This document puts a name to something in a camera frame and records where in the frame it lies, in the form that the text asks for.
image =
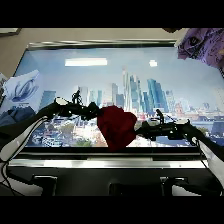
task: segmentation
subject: display screen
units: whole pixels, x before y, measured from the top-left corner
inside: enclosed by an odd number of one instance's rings
[[[159,108],[166,122],[189,119],[207,137],[224,145],[224,81],[218,69],[193,59],[177,59],[174,47],[91,48],[26,51],[15,77],[38,72],[35,93],[23,101],[4,99],[0,114],[30,106],[35,113],[56,97],[116,105],[151,121]],[[31,135],[29,147],[107,147],[96,119],[55,116]],[[185,140],[137,137],[128,147],[190,147]]]

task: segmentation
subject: purple fabric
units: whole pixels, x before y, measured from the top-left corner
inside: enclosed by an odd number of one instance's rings
[[[178,46],[178,59],[186,58],[194,58],[216,68],[223,67],[224,28],[189,29]]]

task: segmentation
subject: floor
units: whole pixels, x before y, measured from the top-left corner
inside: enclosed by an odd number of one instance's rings
[[[68,40],[177,39],[161,28],[23,28],[19,35],[0,37],[0,72],[11,77],[29,43]]]

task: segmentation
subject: red cloth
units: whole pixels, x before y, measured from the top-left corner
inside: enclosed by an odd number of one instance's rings
[[[135,138],[134,125],[137,118],[116,106],[103,107],[97,117],[97,126],[102,132],[111,151],[125,148]]]

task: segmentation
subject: sky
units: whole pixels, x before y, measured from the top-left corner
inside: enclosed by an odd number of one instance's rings
[[[106,66],[67,67],[65,59],[107,58]],[[155,60],[157,67],[150,67]],[[215,109],[215,88],[224,88],[218,69],[193,59],[177,59],[174,47],[148,48],[96,48],[27,51],[17,69],[16,76],[39,70],[41,88],[32,101],[40,101],[42,90],[56,91],[56,97],[71,100],[75,86],[103,90],[108,83],[116,83],[123,93],[122,68],[137,75],[142,91],[148,92],[147,79],[161,83],[162,90],[173,90],[174,98],[185,98],[190,105],[210,104]]]

